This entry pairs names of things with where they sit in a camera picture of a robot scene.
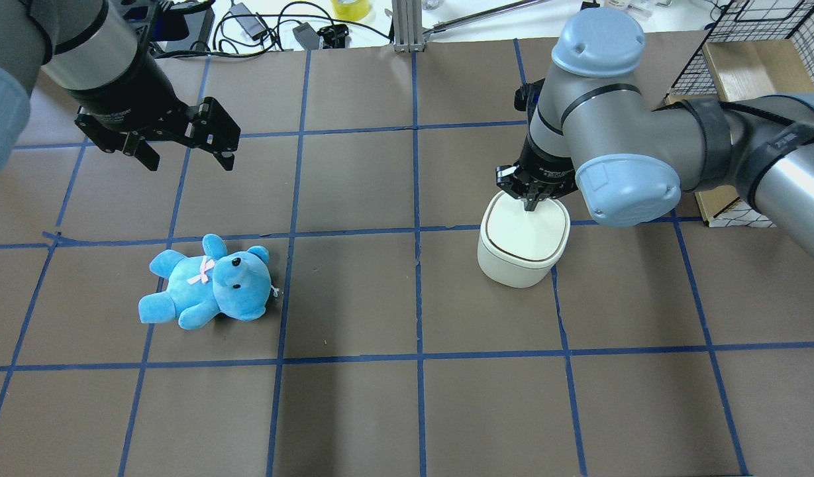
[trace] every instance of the blue teddy bear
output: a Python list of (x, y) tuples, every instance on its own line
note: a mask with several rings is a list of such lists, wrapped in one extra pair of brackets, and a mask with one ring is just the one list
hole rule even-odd
[(203, 238), (204, 256), (187, 257), (165, 250), (149, 269), (167, 279), (162, 293), (139, 301), (143, 323), (167, 323), (177, 318), (180, 328), (198, 329), (219, 313), (249, 322), (265, 313), (268, 297), (277, 296), (268, 274), (268, 250), (261, 245), (227, 253), (225, 242), (213, 233)]

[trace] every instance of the power adapter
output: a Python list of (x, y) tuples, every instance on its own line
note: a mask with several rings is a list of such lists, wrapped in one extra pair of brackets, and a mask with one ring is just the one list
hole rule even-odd
[(236, 21), (239, 22), (242, 29), (245, 30), (251, 39), (253, 40), (260, 40), (263, 36), (268, 33), (265, 29), (265, 25), (259, 21), (258, 17), (252, 16), (250, 10), (245, 6), (245, 3), (237, 3), (230, 7), (229, 13), (231, 15), (250, 15), (250, 16), (238, 16)]

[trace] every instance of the white lid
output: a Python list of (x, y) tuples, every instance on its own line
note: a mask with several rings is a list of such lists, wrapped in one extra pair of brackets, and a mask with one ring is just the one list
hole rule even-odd
[(491, 245), (525, 262), (546, 262), (562, 254), (570, 228), (563, 203), (549, 199), (527, 212), (521, 200), (503, 192), (489, 203), (483, 222)]

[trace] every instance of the metal rod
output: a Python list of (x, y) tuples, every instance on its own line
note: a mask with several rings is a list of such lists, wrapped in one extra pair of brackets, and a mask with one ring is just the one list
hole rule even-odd
[(548, 0), (522, 0), (521, 2), (513, 2), (500, 7), (495, 7), (494, 9), (488, 9), (482, 12), (472, 13), (472, 15), (466, 15), (464, 17), (460, 17), (457, 19), (451, 19), (451, 21), (443, 21), (434, 25), (433, 28), (425, 30), (425, 40), (434, 33), (441, 33), (452, 28), (462, 27), (462, 25), (468, 25), (476, 21), (481, 21), (482, 19), (487, 19), (496, 15), (500, 15), (501, 13), (512, 12), (513, 10), (518, 10), (531, 5), (536, 5), (537, 3), (545, 3), (547, 1)]

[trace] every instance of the teddy bear head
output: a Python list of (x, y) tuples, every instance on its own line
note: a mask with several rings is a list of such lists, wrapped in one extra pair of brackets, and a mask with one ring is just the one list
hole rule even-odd
[(271, 292), (267, 263), (268, 251), (259, 245), (216, 260), (213, 295), (222, 313), (241, 321), (265, 313)]

